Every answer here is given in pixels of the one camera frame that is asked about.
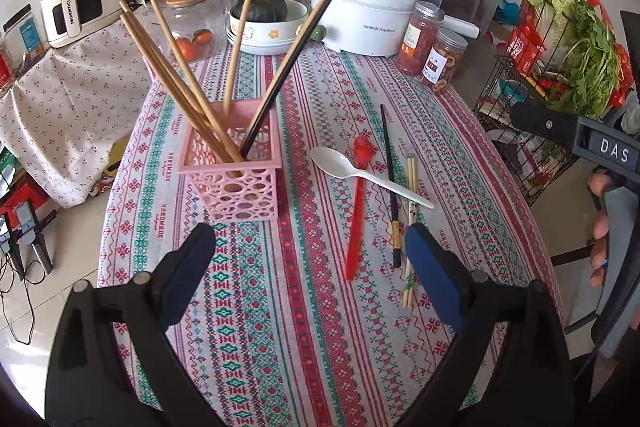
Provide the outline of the person's right hand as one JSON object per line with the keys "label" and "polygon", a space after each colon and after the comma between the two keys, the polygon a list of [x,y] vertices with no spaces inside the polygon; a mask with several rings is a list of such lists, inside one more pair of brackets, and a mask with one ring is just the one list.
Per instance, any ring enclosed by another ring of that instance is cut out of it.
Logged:
{"label": "person's right hand", "polygon": [[[604,194],[614,187],[612,176],[603,170],[593,173],[588,182],[590,192],[597,198],[603,198]],[[590,286],[600,287],[603,285],[608,269],[608,215],[604,209],[598,211],[596,220],[593,223],[594,244],[590,253]]]}

